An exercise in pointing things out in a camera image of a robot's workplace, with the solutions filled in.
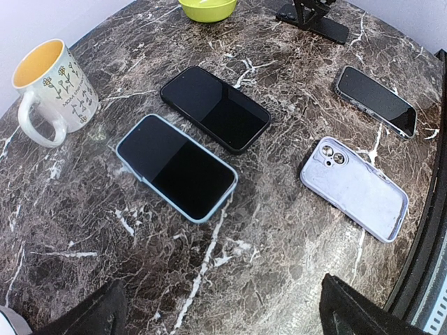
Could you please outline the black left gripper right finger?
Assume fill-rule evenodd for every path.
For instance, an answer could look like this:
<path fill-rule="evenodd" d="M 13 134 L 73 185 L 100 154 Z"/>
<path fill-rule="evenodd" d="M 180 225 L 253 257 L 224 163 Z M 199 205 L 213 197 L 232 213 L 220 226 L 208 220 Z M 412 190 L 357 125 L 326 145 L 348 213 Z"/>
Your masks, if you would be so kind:
<path fill-rule="evenodd" d="M 331 274 L 322 280 L 319 313 L 324 334 L 424 334 Z"/>

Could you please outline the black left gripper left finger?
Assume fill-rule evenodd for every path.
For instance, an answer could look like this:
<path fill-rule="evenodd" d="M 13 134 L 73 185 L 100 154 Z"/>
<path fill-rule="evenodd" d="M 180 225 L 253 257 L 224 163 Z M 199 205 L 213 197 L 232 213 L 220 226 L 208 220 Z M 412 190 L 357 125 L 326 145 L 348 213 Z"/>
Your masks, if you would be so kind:
<path fill-rule="evenodd" d="M 59 319 L 35 334 L 124 334 L 127 300 L 124 282 L 114 280 L 102 285 Z"/>

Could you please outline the lilac phone case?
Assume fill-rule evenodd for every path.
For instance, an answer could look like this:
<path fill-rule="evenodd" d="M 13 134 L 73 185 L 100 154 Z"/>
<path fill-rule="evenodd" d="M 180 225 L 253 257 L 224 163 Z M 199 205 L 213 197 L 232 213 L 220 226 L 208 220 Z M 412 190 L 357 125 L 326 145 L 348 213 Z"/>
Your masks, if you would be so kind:
<path fill-rule="evenodd" d="M 408 195 L 339 140 L 326 136 L 318 142 L 300 180 L 379 241 L 396 240 Z"/>

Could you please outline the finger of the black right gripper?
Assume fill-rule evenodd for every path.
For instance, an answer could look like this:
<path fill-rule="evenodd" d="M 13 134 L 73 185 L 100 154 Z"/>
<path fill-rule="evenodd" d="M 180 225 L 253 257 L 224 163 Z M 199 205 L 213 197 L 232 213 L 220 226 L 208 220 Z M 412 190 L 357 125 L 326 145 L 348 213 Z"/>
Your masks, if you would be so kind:
<path fill-rule="evenodd" d="M 331 28 L 336 27 L 336 22 L 325 18 L 334 2 L 333 0 L 294 0 L 296 16 L 292 21 L 298 28 L 304 30 L 315 29 L 323 24 Z"/>

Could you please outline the black phone case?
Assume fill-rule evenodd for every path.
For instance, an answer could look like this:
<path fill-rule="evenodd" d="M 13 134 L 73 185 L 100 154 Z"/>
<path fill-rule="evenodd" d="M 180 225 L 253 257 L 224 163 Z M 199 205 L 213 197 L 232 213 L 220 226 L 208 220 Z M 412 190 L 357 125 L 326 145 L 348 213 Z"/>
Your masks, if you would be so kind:
<path fill-rule="evenodd" d="M 278 21 L 285 22 L 287 24 L 291 24 L 296 27 L 296 25 L 292 21 L 292 19 L 294 19 L 295 16 L 296 16 L 296 10 L 294 3 L 293 4 L 288 3 L 283 5 L 281 9 L 276 13 L 276 19 Z M 349 28 L 339 23 L 337 23 L 337 26 L 333 28 L 325 26 L 323 24 L 319 27 L 316 27 L 315 29 L 309 29 L 309 30 L 301 29 L 301 30 L 310 31 L 314 34 L 322 36 L 340 45 L 344 45 L 346 43 L 349 34 Z"/>

